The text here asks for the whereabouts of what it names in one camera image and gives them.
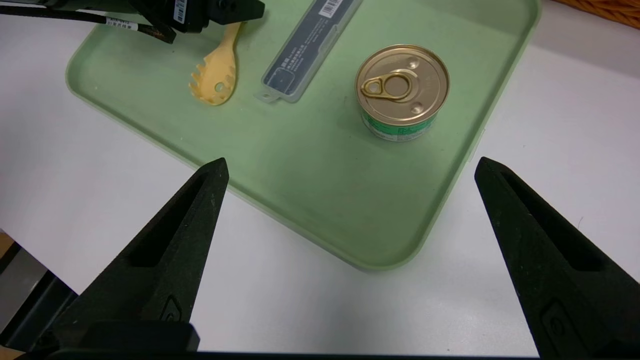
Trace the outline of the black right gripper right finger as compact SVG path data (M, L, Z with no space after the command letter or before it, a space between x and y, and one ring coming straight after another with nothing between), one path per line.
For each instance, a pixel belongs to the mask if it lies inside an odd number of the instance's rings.
M638 281L507 166L474 180L539 357L637 359Z

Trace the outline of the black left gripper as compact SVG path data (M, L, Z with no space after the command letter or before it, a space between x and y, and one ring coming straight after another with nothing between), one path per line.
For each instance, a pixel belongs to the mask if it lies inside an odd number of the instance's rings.
M210 22L210 0L31 0L48 17L88 21L80 12L109 12L141 16L154 30L199 33ZM219 25L263 18L261 0L213 0L212 21Z

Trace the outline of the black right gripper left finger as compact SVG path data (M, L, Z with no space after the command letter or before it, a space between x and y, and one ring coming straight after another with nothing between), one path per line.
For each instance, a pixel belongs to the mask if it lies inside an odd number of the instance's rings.
M229 182L201 166L53 321L43 352L194 351L190 324Z

